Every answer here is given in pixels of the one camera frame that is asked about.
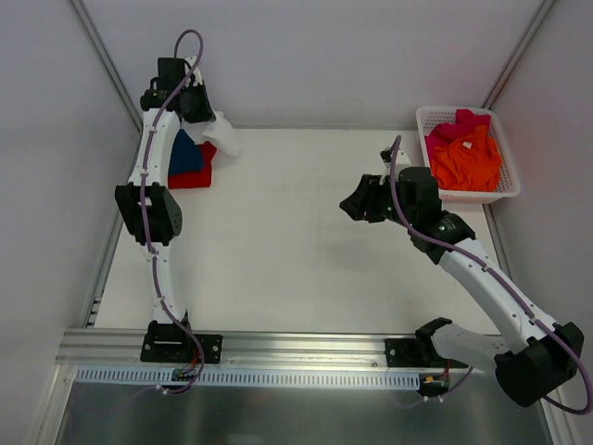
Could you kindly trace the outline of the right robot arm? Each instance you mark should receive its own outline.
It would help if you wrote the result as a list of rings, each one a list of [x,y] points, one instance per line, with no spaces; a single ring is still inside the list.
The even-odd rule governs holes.
[[[443,209],[428,169],[365,174],[339,207],[356,222],[390,221],[405,227],[412,245],[461,284],[502,336],[496,341],[436,318],[415,332],[414,353],[421,364],[432,367],[450,360],[490,373],[523,407],[548,401],[550,392],[575,375],[582,376],[586,396],[592,396],[592,381],[580,360],[583,332],[541,311],[487,257],[474,230]]]

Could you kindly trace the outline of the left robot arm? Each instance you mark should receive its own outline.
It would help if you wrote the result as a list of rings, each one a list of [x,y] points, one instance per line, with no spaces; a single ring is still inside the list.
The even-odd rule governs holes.
[[[183,228],[183,214],[168,188],[170,157],[183,122],[213,115],[196,61],[158,60],[158,74],[140,99],[143,130],[137,159],[115,200],[128,233],[148,267],[152,319],[142,362],[205,363],[203,343],[191,331],[186,302],[173,276],[172,253]]]

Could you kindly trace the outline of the white t shirt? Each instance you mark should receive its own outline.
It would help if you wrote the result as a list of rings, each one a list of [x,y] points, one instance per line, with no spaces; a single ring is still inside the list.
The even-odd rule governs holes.
[[[211,143],[229,157],[240,154],[238,136],[234,127],[225,119],[221,111],[214,111],[214,119],[183,125],[183,130],[197,144]]]

